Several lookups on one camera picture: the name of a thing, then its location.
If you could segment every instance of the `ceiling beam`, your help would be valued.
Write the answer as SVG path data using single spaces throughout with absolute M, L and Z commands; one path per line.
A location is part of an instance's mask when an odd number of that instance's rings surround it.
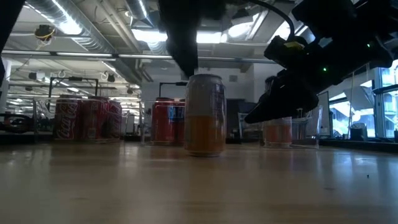
M 28 50 L 3 50 L 3 57 L 12 57 L 15 55 L 23 55 L 26 58 L 42 58 L 45 57 L 72 57 L 72 58 L 97 58 L 98 60 L 116 59 L 116 58 L 134 58 L 134 59 L 152 59 L 152 60 L 173 60 L 171 55 L 151 55 L 151 54 L 107 54 L 107 53 L 79 53 L 79 52 L 52 52 L 52 51 L 28 51 Z M 199 56 L 199 60 L 216 61 L 216 62 L 236 62 L 236 63 L 266 63 L 275 64 L 272 60 L 258 58 L 242 58 L 242 57 L 207 57 Z
M 19 83 L 10 83 L 9 86 L 18 86 L 18 87 L 36 87 L 36 88 L 50 88 L 50 85 L 41 85 L 41 84 L 19 84 Z M 95 86 L 53 86 L 53 88 L 81 88 L 81 89 L 95 89 Z M 99 86 L 99 90 L 117 90 L 114 86 Z

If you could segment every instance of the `wooden table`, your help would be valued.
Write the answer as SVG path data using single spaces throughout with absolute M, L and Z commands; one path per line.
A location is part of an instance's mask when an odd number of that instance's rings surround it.
M 228 146 L 219 158 L 138 144 L 0 152 L 0 222 L 398 223 L 398 157 Z

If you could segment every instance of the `can label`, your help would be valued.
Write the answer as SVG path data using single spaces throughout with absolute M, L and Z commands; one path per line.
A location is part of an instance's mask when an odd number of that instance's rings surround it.
M 172 122 L 184 120 L 185 108 L 182 106 L 168 106 L 168 118 Z

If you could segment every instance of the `cable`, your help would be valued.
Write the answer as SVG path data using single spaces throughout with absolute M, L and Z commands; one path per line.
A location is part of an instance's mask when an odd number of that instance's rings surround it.
M 44 36 L 37 36 L 37 35 L 35 35 L 35 37 L 38 38 L 38 39 L 45 39 L 45 40 L 47 40 L 47 38 L 50 37 L 51 35 L 53 35 L 54 32 L 55 32 L 55 28 L 52 29 L 52 31 L 51 31 L 50 34 L 47 34 L 47 35 L 44 35 Z
M 293 21 L 289 18 L 289 16 L 287 14 L 285 14 L 280 9 L 278 9 L 275 6 L 268 4 L 266 2 L 262 2 L 259 0 L 245 0 L 245 1 L 265 7 L 271 11 L 274 11 L 276 14 L 278 14 L 280 17 L 282 17 L 288 23 L 288 25 L 290 27 L 290 34 L 289 34 L 289 37 L 287 38 L 287 40 L 291 41 L 294 39 L 294 33 L 295 33 L 294 24 L 293 24 Z
M 33 55 L 31 55 L 20 67 L 18 67 L 17 69 L 15 69 L 15 71 L 12 72 L 12 73 L 10 74 L 10 77 L 11 77 L 11 75 L 13 75 L 13 74 L 19 72 L 19 70 L 20 70 L 23 66 L 25 66 L 25 65 L 32 59 L 32 57 L 33 57 Z

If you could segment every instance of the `can lid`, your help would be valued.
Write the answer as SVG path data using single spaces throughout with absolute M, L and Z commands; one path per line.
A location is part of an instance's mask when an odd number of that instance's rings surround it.
M 97 99 L 97 100 L 107 100 L 107 97 L 103 96 L 89 96 L 89 99 Z
M 222 80 L 222 78 L 220 76 L 214 75 L 214 74 L 196 74 L 196 75 L 192 75 L 191 77 L 189 77 L 189 79 L 202 78 L 202 77 L 213 77 L 213 78 L 219 78 Z
M 167 98 L 167 97 L 157 97 L 156 101 L 174 101 L 174 99 Z
M 60 98 L 81 98 L 81 96 L 62 94 L 60 95 Z

